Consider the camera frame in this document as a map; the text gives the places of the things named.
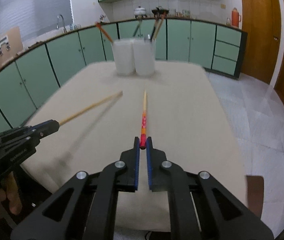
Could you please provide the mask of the person's left hand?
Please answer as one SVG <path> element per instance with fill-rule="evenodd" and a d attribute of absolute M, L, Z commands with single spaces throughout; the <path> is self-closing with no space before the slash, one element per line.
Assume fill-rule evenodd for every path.
<path fill-rule="evenodd" d="M 18 185 L 13 172 L 4 180 L 5 189 L 0 187 L 0 218 L 4 217 L 2 202 L 8 200 L 9 210 L 12 214 L 18 215 L 22 210 L 22 203 L 18 193 Z"/>

